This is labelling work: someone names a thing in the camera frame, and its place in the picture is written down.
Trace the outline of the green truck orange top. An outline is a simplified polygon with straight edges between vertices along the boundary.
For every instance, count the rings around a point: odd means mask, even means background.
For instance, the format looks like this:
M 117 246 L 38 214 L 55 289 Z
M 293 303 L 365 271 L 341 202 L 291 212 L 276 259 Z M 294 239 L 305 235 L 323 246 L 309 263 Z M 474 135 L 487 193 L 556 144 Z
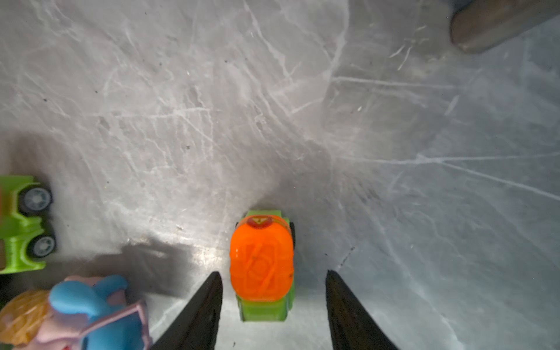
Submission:
M 248 211 L 229 255 L 241 321 L 284 322 L 295 300 L 294 223 L 280 210 Z

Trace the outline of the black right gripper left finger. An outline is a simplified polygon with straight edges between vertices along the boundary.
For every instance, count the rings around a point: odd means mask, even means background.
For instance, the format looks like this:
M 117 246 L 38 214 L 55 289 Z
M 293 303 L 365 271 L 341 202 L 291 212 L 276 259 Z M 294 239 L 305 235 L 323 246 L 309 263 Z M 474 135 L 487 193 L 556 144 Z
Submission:
M 213 350 L 223 304 L 223 281 L 212 272 L 151 350 Z

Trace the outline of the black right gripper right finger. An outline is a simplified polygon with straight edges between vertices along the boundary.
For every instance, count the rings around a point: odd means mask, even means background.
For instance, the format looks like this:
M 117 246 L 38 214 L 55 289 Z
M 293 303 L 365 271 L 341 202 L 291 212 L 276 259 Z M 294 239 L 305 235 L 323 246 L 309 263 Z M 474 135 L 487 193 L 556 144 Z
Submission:
M 341 276 L 327 272 L 326 304 L 334 350 L 397 350 Z

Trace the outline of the green truck pink top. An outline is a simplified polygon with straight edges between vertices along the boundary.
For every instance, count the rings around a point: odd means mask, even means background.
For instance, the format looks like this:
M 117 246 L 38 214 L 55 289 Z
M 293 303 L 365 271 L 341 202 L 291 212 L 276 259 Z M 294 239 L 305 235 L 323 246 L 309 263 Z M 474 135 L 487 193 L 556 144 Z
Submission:
M 45 268 L 56 247 L 43 219 L 53 203 L 50 189 L 29 175 L 1 176 L 1 274 Z

